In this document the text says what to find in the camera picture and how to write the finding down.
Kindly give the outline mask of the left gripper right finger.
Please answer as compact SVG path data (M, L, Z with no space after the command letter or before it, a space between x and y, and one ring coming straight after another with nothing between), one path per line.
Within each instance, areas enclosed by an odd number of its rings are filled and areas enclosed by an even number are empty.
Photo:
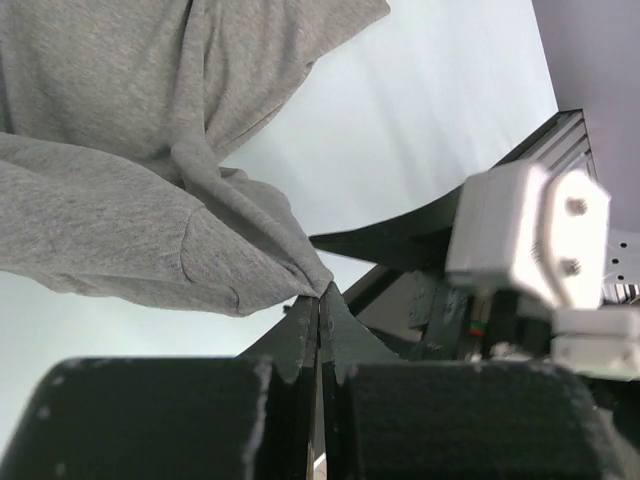
M635 479L639 393L549 363L401 359L319 304L331 479Z

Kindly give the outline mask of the grey t-shirt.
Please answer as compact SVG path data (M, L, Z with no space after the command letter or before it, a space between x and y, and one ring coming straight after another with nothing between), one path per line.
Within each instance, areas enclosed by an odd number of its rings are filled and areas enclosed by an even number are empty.
M384 1L5 1L1 267L246 316L332 284L284 194L224 160Z

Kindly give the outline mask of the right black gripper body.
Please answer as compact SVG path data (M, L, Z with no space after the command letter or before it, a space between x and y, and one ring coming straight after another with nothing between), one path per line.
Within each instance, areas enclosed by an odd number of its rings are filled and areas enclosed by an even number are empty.
M409 319L421 333L408 348L410 360L483 359L549 360L551 313L537 301L513 292L492 298L489 320L471 333L472 298L444 280L420 279Z

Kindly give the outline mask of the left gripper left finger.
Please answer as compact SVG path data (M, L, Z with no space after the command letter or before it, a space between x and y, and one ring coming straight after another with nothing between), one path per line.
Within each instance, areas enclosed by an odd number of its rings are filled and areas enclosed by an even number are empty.
M319 304L234 358L71 358L17 427L21 479L308 479Z

